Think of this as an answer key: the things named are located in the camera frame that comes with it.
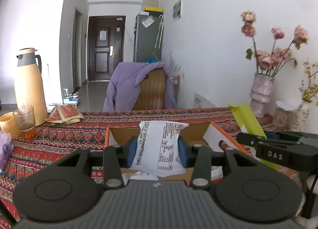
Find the wooden chair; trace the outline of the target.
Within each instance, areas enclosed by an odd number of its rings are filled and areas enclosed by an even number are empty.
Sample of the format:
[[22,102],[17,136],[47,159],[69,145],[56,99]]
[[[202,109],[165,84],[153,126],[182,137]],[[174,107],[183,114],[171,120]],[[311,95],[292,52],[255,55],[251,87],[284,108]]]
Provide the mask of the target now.
[[133,110],[162,110],[166,96],[166,73],[157,68],[148,73],[140,83],[140,94]]

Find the red packets on table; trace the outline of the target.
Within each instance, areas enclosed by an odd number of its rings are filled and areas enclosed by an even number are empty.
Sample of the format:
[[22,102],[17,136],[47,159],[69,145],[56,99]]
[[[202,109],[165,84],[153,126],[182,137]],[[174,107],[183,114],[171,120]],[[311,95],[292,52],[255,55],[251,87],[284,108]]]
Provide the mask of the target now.
[[54,124],[79,123],[83,115],[74,105],[56,105],[45,121]]

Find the patterned red tablecloth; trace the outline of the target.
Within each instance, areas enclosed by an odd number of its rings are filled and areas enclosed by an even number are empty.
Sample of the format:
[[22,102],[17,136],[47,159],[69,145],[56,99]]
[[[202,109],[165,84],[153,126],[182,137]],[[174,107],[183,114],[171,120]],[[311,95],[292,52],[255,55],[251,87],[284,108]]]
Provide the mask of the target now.
[[[45,123],[37,128],[35,141],[14,140],[14,150],[1,173],[1,202],[19,218],[12,200],[15,186],[47,165],[80,148],[102,152],[109,134],[129,138],[137,132],[140,121],[171,120],[187,123],[183,131],[190,141],[200,140],[210,123],[215,123],[229,138],[238,133],[238,125],[227,107],[181,110],[87,112],[83,121],[75,124]],[[253,228],[247,224],[211,211],[211,204],[199,206],[194,200],[175,198],[164,210],[167,194],[154,195],[148,190],[133,192],[132,207],[122,204],[103,207],[76,224],[76,228]]]

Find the pink ceramic vase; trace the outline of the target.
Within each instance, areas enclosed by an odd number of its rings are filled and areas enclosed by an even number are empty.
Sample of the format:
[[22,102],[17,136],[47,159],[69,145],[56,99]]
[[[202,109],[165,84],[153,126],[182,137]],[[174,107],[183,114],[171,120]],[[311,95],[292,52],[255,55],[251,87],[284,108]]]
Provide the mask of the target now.
[[255,73],[250,91],[250,107],[256,118],[265,116],[266,106],[271,100],[273,83],[273,77]]

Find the wall electrical panel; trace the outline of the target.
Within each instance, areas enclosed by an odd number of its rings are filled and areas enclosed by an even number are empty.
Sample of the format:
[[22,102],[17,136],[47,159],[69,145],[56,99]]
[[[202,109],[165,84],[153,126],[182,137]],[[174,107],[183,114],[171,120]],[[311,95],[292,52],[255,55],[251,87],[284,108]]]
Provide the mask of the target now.
[[173,6],[173,20],[179,20],[182,17],[183,0],[178,0]]

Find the yellow box on refrigerator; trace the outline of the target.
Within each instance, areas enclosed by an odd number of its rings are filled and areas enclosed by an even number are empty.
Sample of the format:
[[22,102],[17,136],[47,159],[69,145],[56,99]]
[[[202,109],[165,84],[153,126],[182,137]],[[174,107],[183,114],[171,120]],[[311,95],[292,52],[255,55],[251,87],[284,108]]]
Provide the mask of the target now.
[[163,8],[153,7],[153,6],[145,6],[144,11],[145,12],[161,12],[161,13],[163,13]]

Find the purple tissue pack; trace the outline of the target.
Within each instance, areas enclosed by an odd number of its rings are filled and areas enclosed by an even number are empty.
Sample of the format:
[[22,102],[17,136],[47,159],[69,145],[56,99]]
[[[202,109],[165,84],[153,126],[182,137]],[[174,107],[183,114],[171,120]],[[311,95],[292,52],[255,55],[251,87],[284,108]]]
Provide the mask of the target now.
[[15,145],[10,133],[0,131],[0,171],[4,170]]

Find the glass cup with tea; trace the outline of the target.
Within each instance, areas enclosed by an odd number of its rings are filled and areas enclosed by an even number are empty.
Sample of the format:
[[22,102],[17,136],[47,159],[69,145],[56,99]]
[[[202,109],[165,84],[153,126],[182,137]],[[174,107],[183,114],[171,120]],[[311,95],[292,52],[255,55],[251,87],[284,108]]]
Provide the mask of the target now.
[[36,120],[32,106],[23,106],[13,112],[15,122],[21,131],[22,138],[33,141],[37,137]]

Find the orange cardboard box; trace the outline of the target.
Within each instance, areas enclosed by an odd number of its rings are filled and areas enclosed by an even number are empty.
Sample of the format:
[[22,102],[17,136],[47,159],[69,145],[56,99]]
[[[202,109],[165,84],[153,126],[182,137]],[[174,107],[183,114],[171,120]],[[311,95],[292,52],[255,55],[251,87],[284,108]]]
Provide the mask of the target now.
[[123,149],[129,140],[132,143],[122,170],[124,183],[132,180],[184,180],[188,183],[195,163],[189,154],[197,153],[201,146],[214,152],[232,147],[248,153],[212,121],[196,124],[142,121],[137,128],[107,129],[107,147]]

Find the lime green snack box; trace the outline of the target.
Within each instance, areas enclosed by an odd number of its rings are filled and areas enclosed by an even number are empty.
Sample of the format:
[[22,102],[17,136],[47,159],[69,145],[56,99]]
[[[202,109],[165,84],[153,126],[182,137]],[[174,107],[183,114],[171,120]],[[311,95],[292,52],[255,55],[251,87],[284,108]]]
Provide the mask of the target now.
[[264,132],[259,121],[254,116],[250,106],[241,105],[229,105],[229,108],[237,121],[237,124],[243,133],[248,133],[257,136],[263,136],[268,139],[278,139],[278,136],[274,132]]

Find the yellow thermos jug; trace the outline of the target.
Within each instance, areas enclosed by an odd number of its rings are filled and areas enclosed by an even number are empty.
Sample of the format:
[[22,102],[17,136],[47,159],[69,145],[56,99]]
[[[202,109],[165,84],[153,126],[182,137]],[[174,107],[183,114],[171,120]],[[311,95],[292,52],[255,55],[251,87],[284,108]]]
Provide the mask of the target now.
[[36,126],[45,123],[48,117],[43,80],[42,59],[34,48],[24,48],[18,52],[14,76],[17,107],[32,106]]

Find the grey refrigerator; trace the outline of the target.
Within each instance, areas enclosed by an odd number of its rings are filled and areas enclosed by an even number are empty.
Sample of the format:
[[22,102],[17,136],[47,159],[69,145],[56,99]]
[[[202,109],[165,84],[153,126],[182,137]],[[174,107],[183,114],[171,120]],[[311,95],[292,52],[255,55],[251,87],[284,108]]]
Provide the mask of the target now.
[[140,12],[135,19],[134,62],[161,61],[164,16],[162,12]]

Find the floral patterned vase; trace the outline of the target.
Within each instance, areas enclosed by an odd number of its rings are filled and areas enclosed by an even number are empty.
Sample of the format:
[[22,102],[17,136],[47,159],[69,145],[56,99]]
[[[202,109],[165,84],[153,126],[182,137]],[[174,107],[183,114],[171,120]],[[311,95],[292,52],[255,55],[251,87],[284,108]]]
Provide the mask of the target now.
[[294,112],[292,123],[289,125],[289,130],[292,132],[303,132],[309,116],[309,103],[302,101],[298,109]]

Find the purple jacket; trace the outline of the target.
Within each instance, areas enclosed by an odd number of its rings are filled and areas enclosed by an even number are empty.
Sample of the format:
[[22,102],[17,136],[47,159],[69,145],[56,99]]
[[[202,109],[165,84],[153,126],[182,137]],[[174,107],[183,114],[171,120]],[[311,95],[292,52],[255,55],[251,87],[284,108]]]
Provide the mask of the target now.
[[114,70],[108,83],[103,111],[131,111],[140,94],[140,83],[146,75],[162,68],[166,74],[165,109],[176,109],[174,86],[169,78],[170,67],[166,62],[121,62]]

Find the white snack packet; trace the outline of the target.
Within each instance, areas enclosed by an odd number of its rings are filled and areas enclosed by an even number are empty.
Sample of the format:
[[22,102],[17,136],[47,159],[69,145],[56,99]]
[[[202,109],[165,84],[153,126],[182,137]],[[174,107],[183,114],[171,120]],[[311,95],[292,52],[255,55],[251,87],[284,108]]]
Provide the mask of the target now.
[[132,169],[167,177],[186,173],[178,152],[178,138],[187,123],[142,121]]

